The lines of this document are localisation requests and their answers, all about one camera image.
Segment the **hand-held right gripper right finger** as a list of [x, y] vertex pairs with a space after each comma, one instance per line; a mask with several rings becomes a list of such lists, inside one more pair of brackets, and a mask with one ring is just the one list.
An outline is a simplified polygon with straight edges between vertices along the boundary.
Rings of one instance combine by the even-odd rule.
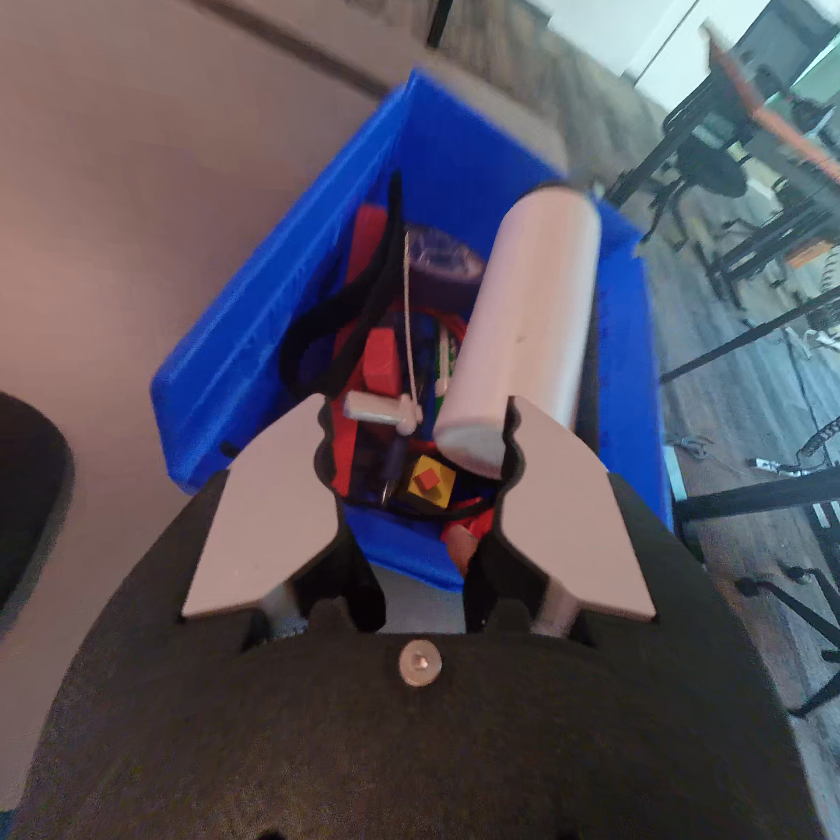
[[520, 395], [503, 441], [503, 486], [483, 538], [493, 593], [524, 605], [535, 635], [569, 635], [584, 612], [652, 622], [657, 608], [602, 460]]

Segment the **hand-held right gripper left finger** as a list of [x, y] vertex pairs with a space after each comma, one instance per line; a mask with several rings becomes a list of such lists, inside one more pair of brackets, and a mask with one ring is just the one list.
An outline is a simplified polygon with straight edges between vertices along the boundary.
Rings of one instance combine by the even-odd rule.
[[258, 610], [307, 626], [349, 579], [350, 529], [318, 456], [330, 455], [330, 402], [317, 393], [260, 432], [227, 468], [182, 607], [188, 620]]

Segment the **blue plastic bin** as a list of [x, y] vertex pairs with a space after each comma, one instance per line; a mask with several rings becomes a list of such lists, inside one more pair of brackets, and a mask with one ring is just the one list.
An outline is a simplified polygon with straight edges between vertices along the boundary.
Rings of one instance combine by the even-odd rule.
[[[564, 183], [540, 158], [425, 75], [412, 74], [385, 99], [155, 375], [153, 406], [170, 475], [199, 491], [200, 501], [212, 494], [206, 483], [220, 491], [208, 529], [235, 458], [320, 393], [332, 418], [331, 454], [318, 456], [318, 471], [330, 479], [352, 535], [350, 576], [341, 595], [370, 595], [383, 605], [371, 562], [443, 589], [463, 589], [443, 529], [461, 516], [496, 510], [503, 467], [498, 479], [476, 475], [435, 444], [435, 422], [476, 301], [454, 309], [429, 306], [412, 293], [408, 230], [440, 228], [488, 264], [504, 215], [524, 194], [553, 181]], [[355, 216], [365, 202], [387, 208], [385, 232], [370, 265], [344, 285]], [[640, 235], [608, 204], [595, 206], [602, 241], [593, 313], [575, 425], [566, 427], [610, 478], [634, 489], [644, 513], [671, 528], [653, 318], [645, 270], [635, 254]], [[423, 408], [412, 436], [343, 414], [345, 395], [364, 391], [363, 351], [377, 326], [394, 326], [402, 394]], [[447, 509], [407, 492], [420, 455], [457, 471]]]

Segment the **yellow block with red cube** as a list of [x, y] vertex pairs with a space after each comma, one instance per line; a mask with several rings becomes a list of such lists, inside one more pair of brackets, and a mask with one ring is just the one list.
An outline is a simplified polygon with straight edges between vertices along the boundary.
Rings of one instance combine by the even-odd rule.
[[407, 492], [424, 501], [447, 509], [458, 474], [444, 462], [420, 455], [412, 468]]

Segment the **white cylindrical bottle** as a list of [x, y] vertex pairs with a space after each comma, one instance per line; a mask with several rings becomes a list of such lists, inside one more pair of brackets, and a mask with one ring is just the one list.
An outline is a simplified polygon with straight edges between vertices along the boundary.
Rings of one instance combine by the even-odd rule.
[[574, 427], [601, 241], [593, 200], [559, 181], [504, 215], [435, 422], [440, 453], [459, 467], [501, 477], [510, 397]]

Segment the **red flat plastic piece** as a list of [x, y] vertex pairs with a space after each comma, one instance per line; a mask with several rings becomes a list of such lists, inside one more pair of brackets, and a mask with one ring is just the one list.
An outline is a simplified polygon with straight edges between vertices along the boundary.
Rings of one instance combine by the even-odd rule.
[[385, 232], [388, 215], [387, 208], [381, 204], [365, 202], [358, 209], [344, 285], [356, 281], [372, 262]]

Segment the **purple tape roll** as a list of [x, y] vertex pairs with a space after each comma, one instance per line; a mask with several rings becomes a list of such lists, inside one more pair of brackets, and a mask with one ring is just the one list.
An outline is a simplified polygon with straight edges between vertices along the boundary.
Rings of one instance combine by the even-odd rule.
[[459, 309], [471, 305], [484, 279], [486, 260], [440, 228], [412, 225], [408, 233], [412, 293], [429, 306]]

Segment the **black office chair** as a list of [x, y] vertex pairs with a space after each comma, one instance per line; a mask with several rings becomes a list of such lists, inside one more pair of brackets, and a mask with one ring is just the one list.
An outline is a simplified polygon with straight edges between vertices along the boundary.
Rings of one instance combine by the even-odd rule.
[[675, 158], [675, 163], [671, 163], [671, 158], [668, 157], [665, 162], [658, 165], [655, 173], [674, 170], [678, 174], [675, 179], [665, 182], [658, 175], [651, 175], [646, 179], [645, 185], [653, 194], [650, 206], [654, 215], [651, 227], [640, 243], [644, 245], [652, 239], [669, 212], [680, 234], [678, 243], [673, 245], [673, 250], [679, 252], [689, 241], [681, 206], [686, 194], [694, 187], [702, 187], [713, 195], [738, 199], [747, 194], [748, 177], [741, 162], [738, 162], [728, 150], [710, 146], [694, 133], [678, 146], [672, 157]]

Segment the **orange top table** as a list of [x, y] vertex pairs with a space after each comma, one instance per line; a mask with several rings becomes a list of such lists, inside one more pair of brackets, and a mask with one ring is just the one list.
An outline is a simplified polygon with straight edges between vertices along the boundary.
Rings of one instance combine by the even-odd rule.
[[713, 261], [707, 258], [702, 245], [697, 246], [696, 253], [713, 290], [720, 299], [728, 297], [743, 309], [738, 287], [742, 280], [755, 278], [773, 260], [820, 232], [838, 235], [839, 168], [816, 142], [761, 101], [759, 89], [746, 78], [734, 54], [724, 47], [715, 28], [705, 24], [702, 29], [709, 42], [709, 75], [668, 116], [662, 140], [637, 167], [617, 179], [606, 199], [622, 208], [665, 162], [678, 159], [682, 145], [698, 140], [694, 131], [705, 117], [727, 103], [732, 105], [739, 116], [735, 135], [746, 140], [748, 156], [773, 167], [802, 196]]

